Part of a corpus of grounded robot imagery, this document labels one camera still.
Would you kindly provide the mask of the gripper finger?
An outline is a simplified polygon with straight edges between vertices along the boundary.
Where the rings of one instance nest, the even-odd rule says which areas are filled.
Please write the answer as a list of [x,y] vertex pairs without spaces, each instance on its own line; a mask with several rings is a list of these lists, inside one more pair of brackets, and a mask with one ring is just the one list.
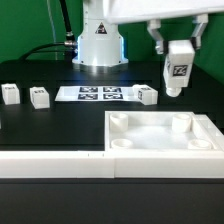
[[205,31],[205,28],[208,24],[208,15],[207,14],[200,14],[194,17],[193,24],[195,28],[191,35],[191,43],[195,50],[201,48],[201,37]]
[[147,22],[147,31],[155,41],[155,50],[159,55],[168,53],[168,42],[165,41],[163,36],[160,34],[160,28],[161,21],[158,19]]

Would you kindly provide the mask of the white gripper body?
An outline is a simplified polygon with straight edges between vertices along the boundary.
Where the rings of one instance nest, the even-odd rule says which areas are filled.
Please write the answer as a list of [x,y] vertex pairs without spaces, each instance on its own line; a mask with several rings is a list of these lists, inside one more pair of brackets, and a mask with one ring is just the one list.
[[224,12],[224,0],[103,0],[104,18],[113,24],[217,12]]

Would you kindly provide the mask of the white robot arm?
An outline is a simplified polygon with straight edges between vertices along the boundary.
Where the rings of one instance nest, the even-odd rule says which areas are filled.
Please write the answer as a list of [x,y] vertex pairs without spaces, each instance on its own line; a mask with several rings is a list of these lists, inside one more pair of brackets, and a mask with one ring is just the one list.
[[157,31],[162,19],[197,16],[199,32],[193,38],[198,39],[207,15],[217,12],[224,12],[224,0],[83,0],[83,31],[73,62],[95,67],[127,63],[118,25],[136,22],[148,22],[157,52],[167,53],[167,42]]

